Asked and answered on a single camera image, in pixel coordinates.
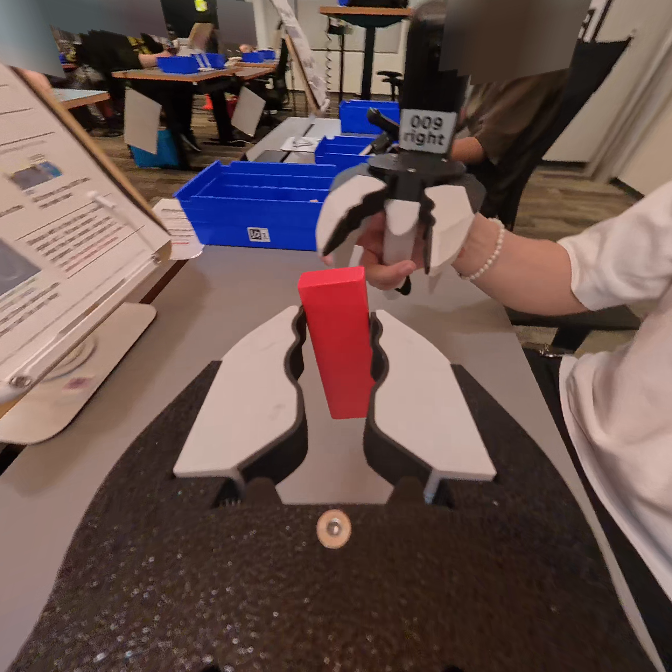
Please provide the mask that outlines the person's right hand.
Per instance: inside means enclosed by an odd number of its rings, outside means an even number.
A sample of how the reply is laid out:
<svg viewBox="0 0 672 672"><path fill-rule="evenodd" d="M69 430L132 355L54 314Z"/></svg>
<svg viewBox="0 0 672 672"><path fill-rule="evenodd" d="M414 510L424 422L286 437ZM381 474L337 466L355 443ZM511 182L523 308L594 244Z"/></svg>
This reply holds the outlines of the person's right hand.
<svg viewBox="0 0 672 672"><path fill-rule="evenodd" d="M507 231L493 219L476 214L466 240L452 266L458 275L493 298L505 301L513 296L515 276L511 273L510 259L505 255ZM384 261L384 242L388 234L384 217L384 230L380 242L371 240L364 246L363 264L369 284L381 290L399 288L405 278L422 265L422 245L418 241L418 225L413 238L411 258L397 263Z"/></svg>

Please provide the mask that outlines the grey hanging panel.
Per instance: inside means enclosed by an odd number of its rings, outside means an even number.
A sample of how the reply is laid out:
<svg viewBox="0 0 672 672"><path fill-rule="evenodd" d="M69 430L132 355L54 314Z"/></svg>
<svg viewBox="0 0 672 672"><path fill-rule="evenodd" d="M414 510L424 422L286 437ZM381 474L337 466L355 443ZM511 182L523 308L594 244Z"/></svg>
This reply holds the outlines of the grey hanging panel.
<svg viewBox="0 0 672 672"><path fill-rule="evenodd" d="M231 115L233 128L253 138L264 109L265 99L262 96L257 95L247 86L241 87L234 112Z"/></svg>
<svg viewBox="0 0 672 672"><path fill-rule="evenodd" d="M129 147L156 155L162 106L135 89L124 100L124 141Z"/></svg>

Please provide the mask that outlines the blue plastic bin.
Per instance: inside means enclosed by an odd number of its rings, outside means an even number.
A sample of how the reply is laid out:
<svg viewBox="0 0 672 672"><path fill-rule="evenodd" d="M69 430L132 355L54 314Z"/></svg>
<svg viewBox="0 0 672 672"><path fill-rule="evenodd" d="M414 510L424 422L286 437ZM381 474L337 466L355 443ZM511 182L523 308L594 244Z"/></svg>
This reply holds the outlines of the blue plastic bin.
<svg viewBox="0 0 672 672"><path fill-rule="evenodd" d="M339 105L339 119L341 134L356 134L378 136L382 129L368 121L367 113L370 108L379 110L390 121L399 123L399 103L393 101L372 101L351 99L343 100Z"/></svg>
<svg viewBox="0 0 672 672"><path fill-rule="evenodd" d="M156 55L157 67L166 74L192 75L210 70L223 70L226 60L216 53L195 53L187 56Z"/></svg>
<svg viewBox="0 0 672 672"><path fill-rule="evenodd" d="M315 149L315 164L333 165L344 171L368 162L374 155L381 155L392 147L393 141L386 133L379 136L338 135L325 136Z"/></svg>
<svg viewBox="0 0 672 672"><path fill-rule="evenodd" d="M331 164L216 161L174 197L203 245L315 251L338 173Z"/></svg>

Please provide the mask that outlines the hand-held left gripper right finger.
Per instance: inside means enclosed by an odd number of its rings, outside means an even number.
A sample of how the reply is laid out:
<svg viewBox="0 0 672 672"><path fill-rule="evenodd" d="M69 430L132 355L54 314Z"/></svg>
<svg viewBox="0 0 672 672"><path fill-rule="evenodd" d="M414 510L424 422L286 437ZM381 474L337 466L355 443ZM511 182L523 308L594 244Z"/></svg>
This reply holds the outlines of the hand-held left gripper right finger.
<svg viewBox="0 0 672 672"><path fill-rule="evenodd" d="M493 482L496 467L449 359L385 310L371 314L370 335L368 466L392 487L414 480L426 503L448 481Z"/></svg>

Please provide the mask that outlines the printed instruction sheet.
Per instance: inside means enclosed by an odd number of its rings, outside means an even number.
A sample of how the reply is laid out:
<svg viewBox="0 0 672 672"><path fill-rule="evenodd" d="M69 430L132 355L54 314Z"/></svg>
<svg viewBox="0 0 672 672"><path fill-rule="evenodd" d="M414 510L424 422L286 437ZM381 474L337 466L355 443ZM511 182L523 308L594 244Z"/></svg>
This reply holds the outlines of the printed instruction sheet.
<svg viewBox="0 0 672 672"><path fill-rule="evenodd" d="M170 246L71 114L2 65L2 384L40 379Z"/></svg>

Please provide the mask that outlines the instruction sheet on wooden stand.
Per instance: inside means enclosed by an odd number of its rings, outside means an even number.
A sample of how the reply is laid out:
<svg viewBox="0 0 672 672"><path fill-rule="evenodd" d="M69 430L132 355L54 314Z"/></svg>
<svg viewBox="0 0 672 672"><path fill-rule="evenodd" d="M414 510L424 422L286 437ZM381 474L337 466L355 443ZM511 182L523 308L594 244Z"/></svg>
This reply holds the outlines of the instruction sheet on wooden stand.
<svg viewBox="0 0 672 672"><path fill-rule="evenodd" d="M45 99L56 100L63 110L66 110L51 88L38 83L36 73L22 71L12 66L8 67L17 72L31 85L33 90ZM86 133L76 120L75 123L80 131ZM93 143L114 165L94 141ZM141 199L148 207L130 181L116 166L115 168L127 181L128 189L132 190L136 198ZM164 228L159 219L157 217L156 219ZM127 294L110 314L106 315L72 348L69 348L63 357L59 357L55 365L50 367L40 379L26 388L17 389L5 386L1 381L2 446L5 444L29 446L48 441L62 432L79 414L155 319L156 310L154 308L137 302L129 302L128 299L133 293L144 288L148 280L155 278L158 272L163 271L169 261L171 247L172 242L169 256L155 266L151 274Z"/></svg>

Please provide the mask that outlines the label sheet in plastic sleeve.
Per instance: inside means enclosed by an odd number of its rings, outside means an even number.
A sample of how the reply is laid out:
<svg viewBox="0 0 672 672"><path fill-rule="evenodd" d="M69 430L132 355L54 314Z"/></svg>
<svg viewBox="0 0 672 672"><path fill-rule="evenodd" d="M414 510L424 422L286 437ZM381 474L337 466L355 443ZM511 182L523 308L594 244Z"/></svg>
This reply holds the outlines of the label sheet in plastic sleeve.
<svg viewBox="0 0 672 672"><path fill-rule="evenodd" d="M178 199L160 199L153 206L153 212L171 237L170 261L189 261L202 254L204 245L199 241Z"/></svg>

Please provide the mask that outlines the red plank block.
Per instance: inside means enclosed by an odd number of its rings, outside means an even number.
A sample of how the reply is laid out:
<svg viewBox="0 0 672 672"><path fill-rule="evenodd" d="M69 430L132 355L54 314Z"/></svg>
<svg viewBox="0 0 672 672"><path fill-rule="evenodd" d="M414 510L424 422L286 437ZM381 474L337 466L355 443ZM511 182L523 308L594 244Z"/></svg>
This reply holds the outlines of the red plank block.
<svg viewBox="0 0 672 672"><path fill-rule="evenodd" d="M365 418L374 385L365 269L303 273L298 294L331 417Z"/></svg>

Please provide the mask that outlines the grey slotted desk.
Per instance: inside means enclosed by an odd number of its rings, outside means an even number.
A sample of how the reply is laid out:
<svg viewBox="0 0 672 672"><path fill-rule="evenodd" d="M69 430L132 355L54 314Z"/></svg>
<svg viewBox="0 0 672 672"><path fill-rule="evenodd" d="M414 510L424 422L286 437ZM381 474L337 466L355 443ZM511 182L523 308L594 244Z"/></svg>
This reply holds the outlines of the grey slotted desk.
<svg viewBox="0 0 672 672"><path fill-rule="evenodd" d="M333 138L341 133L341 121L337 118L289 117L271 130L263 139L248 149L240 161L256 163L289 163L310 165L315 163L315 151L283 150L290 138Z"/></svg>

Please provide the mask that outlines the display board on easel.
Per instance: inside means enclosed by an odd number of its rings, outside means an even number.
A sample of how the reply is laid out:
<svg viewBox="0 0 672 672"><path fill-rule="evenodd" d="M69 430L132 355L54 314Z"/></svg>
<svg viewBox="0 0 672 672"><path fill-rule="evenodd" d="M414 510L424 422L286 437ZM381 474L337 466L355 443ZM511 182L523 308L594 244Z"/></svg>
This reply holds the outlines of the display board on easel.
<svg viewBox="0 0 672 672"><path fill-rule="evenodd" d="M278 13L285 34L285 43L304 85L308 106L316 117L323 117L330 106L324 71L320 69L306 34L288 1L270 1Z"/></svg>

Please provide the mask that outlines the black standing desk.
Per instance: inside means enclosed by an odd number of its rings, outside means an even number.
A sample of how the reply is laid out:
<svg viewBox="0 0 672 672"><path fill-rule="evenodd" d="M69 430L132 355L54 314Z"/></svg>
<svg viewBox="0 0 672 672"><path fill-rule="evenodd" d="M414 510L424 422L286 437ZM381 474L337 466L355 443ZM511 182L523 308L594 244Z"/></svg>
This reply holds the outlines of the black standing desk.
<svg viewBox="0 0 672 672"><path fill-rule="evenodd" d="M360 97L370 99L377 29L389 28L410 18L408 3L399 1L357 1L355 5L323 5L320 14L328 20L344 21L365 30Z"/></svg>

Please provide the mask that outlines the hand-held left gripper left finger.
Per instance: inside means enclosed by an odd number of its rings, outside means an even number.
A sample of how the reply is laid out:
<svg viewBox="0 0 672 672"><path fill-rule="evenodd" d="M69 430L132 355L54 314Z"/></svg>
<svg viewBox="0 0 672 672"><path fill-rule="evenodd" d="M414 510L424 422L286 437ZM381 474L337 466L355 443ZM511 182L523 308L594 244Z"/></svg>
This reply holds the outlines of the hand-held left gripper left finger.
<svg viewBox="0 0 672 672"><path fill-rule="evenodd" d="M308 423L299 379L307 335L303 307L287 307L222 358L173 466L177 478L256 479L277 486L304 462Z"/></svg>

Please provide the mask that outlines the wooden-top desk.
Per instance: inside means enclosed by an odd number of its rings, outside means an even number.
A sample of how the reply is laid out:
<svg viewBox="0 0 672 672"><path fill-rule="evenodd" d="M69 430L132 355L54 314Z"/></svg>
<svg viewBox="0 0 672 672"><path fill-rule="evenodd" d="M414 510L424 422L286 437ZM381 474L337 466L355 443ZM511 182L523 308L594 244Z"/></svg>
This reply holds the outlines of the wooden-top desk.
<svg viewBox="0 0 672 672"><path fill-rule="evenodd" d="M164 72L158 66L148 69L123 69L112 72L112 78L125 81L130 87L160 103L167 126L178 147L199 150L191 129L194 97L210 96L218 135L206 143L223 147L244 147L246 142L235 134L226 106L226 95L239 93L245 78L234 70L220 69L189 73Z"/></svg>

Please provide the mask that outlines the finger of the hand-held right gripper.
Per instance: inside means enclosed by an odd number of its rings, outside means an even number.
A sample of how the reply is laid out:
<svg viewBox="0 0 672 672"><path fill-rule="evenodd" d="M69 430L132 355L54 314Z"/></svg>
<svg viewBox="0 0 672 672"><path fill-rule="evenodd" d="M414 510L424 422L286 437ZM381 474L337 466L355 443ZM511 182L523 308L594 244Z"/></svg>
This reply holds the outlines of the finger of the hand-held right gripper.
<svg viewBox="0 0 672 672"><path fill-rule="evenodd" d="M364 246L380 242L389 187L378 178L354 174L326 197L316 224L316 251L333 267L362 266Z"/></svg>
<svg viewBox="0 0 672 672"><path fill-rule="evenodd" d="M418 241L422 245L425 275L435 277L451 265L462 249L473 224L472 205L466 183L441 184L419 194Z"/></svg>

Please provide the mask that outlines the person's white shirt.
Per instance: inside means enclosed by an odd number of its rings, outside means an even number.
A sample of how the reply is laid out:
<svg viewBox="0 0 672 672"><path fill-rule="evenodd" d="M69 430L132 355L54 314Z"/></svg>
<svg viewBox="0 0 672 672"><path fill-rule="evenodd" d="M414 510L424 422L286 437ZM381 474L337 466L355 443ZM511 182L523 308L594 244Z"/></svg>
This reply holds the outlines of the person's white shirt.
<svg viewBox="0 0 672 672"><path fill-rule="evenodd" d="M560 241L590 310L653 301L631 341L568 357L560 398L593 491L671 598L671 183Z"/></svg>

